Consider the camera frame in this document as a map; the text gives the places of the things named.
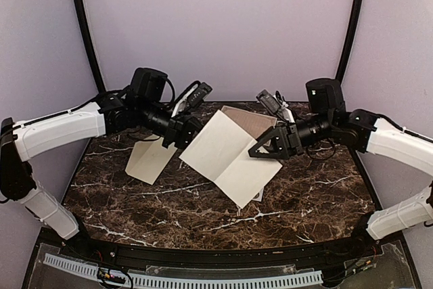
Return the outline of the cream paper envelope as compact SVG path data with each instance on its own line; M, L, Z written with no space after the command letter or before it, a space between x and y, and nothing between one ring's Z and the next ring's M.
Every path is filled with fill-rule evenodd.
M137 141L129 156L126 174L153 185L177 151L173 144L165 148L162 142L163 138L155 135Z

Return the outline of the beige lined letter sheet front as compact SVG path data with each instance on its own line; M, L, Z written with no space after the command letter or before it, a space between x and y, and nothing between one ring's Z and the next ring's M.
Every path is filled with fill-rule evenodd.
M275 159L251 158L257 141L220 110L204 125L180 159L244 208L282 168Z

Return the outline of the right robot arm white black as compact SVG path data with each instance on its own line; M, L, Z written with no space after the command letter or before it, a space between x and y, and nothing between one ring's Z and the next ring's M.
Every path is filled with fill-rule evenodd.
M311 116L297 118L284 98L267 90L257 100L279 125L269 127L249 150L252 158L287 160L308 152L322 140L340 144L361 153L385 156L432 174L432 139L396 124L392 119L367 110L346 110L341 84L320 78L306 83ZM363 215L346 241L345 251L359 258L371 242L424 223L432 226L432 186L390 208Z

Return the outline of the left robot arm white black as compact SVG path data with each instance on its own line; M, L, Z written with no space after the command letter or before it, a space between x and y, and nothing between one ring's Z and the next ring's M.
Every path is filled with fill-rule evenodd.
M183 150L202 124L190 114L200 106L211 86L194 81L180 96L162 103L168 75L152 68L138 68L124 89L107 91L68 110L34 120L1 123L1 194L22 204L50 226L81 259L95 254L95 243L82 231L76 217L65 209L32 176L31 158L82 139L101 137L144 127L162 138L162 146Z

